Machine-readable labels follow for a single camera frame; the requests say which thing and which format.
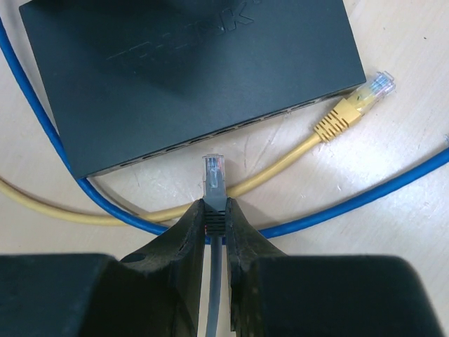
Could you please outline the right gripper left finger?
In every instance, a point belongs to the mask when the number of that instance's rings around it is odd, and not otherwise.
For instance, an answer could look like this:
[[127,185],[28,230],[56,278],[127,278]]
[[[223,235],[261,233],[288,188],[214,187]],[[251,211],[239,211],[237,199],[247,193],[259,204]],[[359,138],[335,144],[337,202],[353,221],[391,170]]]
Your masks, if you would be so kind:
[[121,260],[99,253],[3,255],[2,336],[195,336],[205,205]]

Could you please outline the black network switch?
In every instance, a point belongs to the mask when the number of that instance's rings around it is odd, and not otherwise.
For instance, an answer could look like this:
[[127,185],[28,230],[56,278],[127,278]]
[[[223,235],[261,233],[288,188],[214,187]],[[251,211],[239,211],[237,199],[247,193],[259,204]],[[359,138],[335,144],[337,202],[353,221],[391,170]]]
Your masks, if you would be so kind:
[[77,178],[366,80],[342,1],[30,1],[19,11]]

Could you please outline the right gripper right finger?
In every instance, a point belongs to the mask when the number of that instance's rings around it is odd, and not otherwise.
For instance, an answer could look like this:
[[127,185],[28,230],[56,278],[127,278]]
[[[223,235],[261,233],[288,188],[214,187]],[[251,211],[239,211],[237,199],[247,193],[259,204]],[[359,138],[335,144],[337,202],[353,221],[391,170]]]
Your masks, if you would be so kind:
[[289,256],[225,211],[230,324],[237,336],[442,336],[419,275],[383,255]]

